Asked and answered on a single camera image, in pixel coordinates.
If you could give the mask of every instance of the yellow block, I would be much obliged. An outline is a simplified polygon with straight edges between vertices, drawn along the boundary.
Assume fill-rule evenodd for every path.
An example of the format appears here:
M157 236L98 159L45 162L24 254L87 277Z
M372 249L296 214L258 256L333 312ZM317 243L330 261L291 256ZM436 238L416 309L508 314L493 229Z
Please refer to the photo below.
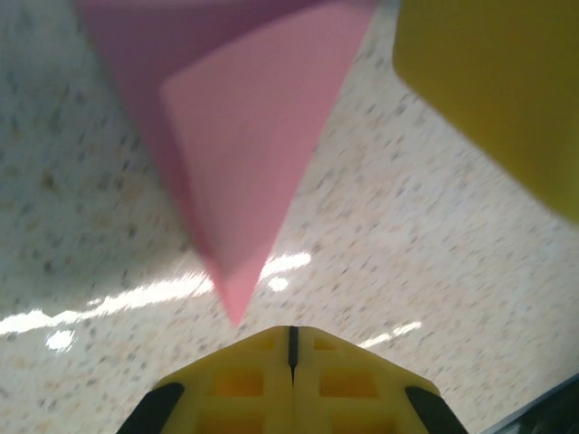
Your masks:
M579 222L579 1L404 0L394 68L541 201Z

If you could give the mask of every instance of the yellow foam block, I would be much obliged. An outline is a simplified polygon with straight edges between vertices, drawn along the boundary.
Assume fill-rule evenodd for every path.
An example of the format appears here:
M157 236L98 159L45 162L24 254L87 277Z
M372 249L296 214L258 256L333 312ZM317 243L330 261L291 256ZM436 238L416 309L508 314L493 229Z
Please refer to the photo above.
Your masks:
M404 0L394 67L541 201L579 222L577 0Z
M119 434L466 434L436 387L311 327L274 327L163 379Z

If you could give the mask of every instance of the tile floor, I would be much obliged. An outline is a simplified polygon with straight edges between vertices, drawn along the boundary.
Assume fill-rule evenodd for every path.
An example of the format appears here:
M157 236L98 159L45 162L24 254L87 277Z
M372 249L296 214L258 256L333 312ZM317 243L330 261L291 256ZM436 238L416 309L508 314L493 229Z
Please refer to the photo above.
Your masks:
M70 3L0 4L0 433L113 433L157 379L276 324L428 377L472 433L577 372L579 232L394 76L395 17L234 330Z

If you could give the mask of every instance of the yellow robot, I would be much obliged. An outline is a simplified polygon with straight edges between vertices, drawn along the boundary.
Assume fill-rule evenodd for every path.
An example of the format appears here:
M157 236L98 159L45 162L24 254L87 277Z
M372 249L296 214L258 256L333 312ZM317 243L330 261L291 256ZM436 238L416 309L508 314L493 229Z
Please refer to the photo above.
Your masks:
M118 434L463 434L422 377L311 327L278 326L161 380Z

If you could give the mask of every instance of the pink triangle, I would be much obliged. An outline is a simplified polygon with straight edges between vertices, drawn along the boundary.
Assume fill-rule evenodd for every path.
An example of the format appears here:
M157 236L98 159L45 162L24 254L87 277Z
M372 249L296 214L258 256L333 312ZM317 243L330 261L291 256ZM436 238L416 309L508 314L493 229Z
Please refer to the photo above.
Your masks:
M239 324L373 8L155 3L81 1Z

